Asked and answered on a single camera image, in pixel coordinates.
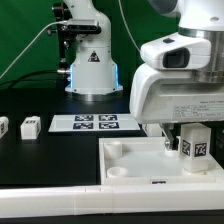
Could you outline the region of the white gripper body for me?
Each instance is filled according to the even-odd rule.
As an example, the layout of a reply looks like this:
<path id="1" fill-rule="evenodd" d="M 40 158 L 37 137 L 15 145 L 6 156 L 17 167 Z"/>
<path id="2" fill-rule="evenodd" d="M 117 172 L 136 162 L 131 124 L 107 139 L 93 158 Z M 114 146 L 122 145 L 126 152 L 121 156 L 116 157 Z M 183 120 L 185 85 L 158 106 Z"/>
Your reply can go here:
<path id="1" fill-rule="evenodd" d="M 140 55 L 130 95 L 138 123 L 224 120 L 224 83 L 198 74 L 210 62 L 210 41 L 174 33 L 143 44 Z"/>

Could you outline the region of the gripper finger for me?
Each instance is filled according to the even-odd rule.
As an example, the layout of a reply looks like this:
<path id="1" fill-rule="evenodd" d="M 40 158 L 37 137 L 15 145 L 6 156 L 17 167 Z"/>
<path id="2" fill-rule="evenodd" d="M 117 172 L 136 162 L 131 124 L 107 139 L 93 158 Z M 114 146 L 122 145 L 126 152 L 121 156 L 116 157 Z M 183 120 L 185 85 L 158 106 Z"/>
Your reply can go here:
<path id="1" fill-rule="evenodd" d="M 162 133 L 165 136 L 165 148 L 169 151 L 177 151 L 179 139 L 172 133 L 174 125 L 171 123 L 163 123 L 161 125 Z"/>

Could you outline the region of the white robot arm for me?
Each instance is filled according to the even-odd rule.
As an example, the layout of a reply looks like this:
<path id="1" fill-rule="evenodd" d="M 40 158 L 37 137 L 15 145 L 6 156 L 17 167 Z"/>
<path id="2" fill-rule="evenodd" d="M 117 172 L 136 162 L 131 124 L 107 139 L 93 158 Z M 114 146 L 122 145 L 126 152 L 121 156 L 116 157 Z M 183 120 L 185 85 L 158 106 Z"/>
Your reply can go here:
<path id="1" fill-rule="evenodd" d="M 78 33 L 78 51 L 66 90 L 87 99 L 120 88 L 111 58 L 110 22 L 92 0 L 64 0 L 66 27 Z M 140 124 L 224 120 L 224 0 L 148 0 L 164 16 L 178 16 L 178 31 L 145 43 L 136 70 L 130 112 Z"/>

